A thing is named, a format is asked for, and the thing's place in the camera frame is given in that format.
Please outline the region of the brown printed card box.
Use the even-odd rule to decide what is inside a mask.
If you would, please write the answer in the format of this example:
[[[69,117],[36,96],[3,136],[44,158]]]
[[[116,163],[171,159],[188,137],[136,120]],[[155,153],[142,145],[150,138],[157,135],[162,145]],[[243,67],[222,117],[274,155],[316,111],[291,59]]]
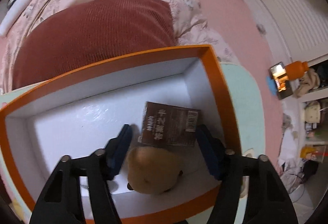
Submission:
[[[155,147],[193,147],[200,117],[200,110],[148,101],[138,142]]]

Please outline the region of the red corduroy pillow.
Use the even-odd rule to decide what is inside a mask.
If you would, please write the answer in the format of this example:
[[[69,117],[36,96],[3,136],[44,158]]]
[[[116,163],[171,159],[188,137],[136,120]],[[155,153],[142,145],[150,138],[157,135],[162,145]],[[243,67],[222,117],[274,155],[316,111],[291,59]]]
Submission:
[[[24,40],[12,89],[102,60],[176,45],[171,9],[162,0],[93,0],[62,10]]]

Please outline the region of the rolled white paper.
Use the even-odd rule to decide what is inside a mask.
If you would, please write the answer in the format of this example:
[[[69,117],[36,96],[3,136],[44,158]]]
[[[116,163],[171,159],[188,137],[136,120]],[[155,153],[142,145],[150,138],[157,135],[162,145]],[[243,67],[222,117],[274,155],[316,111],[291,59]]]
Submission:
[[[10,28],[32,0],[16,0],[1,22],[1,36],[6,36]]]

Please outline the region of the orange storage box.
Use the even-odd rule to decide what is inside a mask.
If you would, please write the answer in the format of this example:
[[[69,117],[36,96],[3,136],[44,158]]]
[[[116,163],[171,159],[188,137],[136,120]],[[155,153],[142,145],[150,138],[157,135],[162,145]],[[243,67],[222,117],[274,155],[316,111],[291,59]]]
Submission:
[[[240,151],[231,96],[215,51],[205,45],[119,56],[20,89],[1,109],[7,192],[28,223],[59,159],[93,153],[124,124],[141,128],[147,102],[200,110],[213,136]]]

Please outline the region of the orange water bottle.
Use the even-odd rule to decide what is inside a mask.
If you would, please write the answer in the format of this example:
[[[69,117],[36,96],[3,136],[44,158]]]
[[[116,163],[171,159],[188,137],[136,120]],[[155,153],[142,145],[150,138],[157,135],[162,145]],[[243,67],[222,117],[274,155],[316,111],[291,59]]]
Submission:
[[[309,70],[308,63],[295,61],[285,66],[286,74],[290,81],[300,79]]]

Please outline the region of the brown capybara plush toy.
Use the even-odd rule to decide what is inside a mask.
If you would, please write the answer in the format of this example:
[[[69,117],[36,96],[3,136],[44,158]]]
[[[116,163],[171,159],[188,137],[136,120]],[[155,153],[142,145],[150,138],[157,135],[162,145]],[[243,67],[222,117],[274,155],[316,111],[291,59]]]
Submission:
[[[142,194],[171,190],[182,175],[179,155],[152,146],[135,147],[126,157],[127,188]]]

